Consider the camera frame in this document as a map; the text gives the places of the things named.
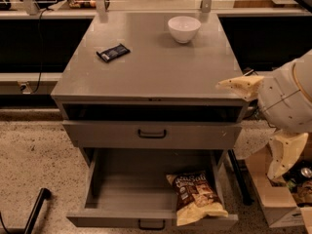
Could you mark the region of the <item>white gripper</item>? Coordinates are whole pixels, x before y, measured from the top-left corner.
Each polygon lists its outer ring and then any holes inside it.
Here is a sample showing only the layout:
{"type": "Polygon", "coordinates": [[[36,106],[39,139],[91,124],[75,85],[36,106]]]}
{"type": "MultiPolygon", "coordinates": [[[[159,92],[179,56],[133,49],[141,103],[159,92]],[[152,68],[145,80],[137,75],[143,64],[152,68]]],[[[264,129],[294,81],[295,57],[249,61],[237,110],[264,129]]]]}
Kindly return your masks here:
{"type": "Polygon", "coordinates": [[[312,132],[312,59],[294,59],[265,77],[253,75],[222,80],[216,87],[245,101],[258,96],[260,111],[268,122],[288,131],[276,132],[269,139],[272,162],[267,176],[275,180],[291,169],[303,152],[307,133],[312,132]]]}

